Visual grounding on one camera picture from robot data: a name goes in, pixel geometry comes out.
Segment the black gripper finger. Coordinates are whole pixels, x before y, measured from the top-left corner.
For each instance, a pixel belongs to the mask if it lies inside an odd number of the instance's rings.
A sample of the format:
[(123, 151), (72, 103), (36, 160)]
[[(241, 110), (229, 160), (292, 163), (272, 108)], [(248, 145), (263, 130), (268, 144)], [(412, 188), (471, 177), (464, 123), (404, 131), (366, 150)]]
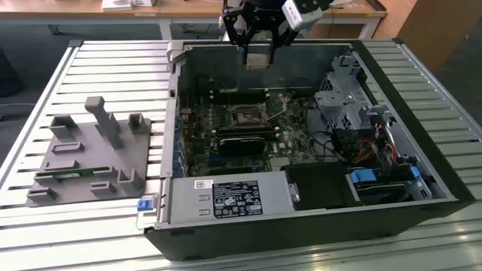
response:
[(279, 29), (274, 28), (271, 30), (272, 38), (269, 43), (269, 57), (268, 63), (274, 63), (275, 51), (283, 46), (290, 46), (292, 41), (298, 36), (299, 31), (294, 31), (291, 28), (286, 28), (284, 32), (280, 34)]
[(243, 65), (247, 64), (251, 30), (245, 24), (241, 32), (239, 33), (235, 28), (235, 23), (240, 22), (240, 19), (243, 19), (243, 15), (245, 15), (248, 11), (248, 5), (240, 5), (239, 7), (228, 7), (228, 5), (224, 5), (221, 10), (221, 19), (224, 22), (229, 43), (243, 49)]

